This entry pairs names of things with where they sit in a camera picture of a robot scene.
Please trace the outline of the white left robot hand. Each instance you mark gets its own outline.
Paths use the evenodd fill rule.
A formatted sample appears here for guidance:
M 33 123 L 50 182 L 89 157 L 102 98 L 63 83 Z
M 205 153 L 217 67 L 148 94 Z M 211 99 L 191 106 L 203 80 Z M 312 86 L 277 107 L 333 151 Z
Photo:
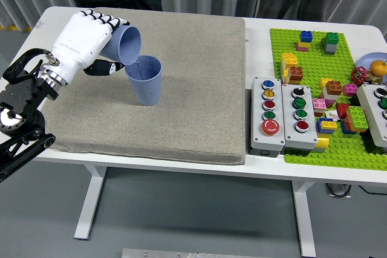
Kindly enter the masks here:
M 72 15 L 54 41 L 51 53 L 59 61 L 50 66 L 64 81 L 70 84 L 81 69 L 89 67 L 112 38 L 113 32 L 130 23 L 122 18 L 82 10 Z

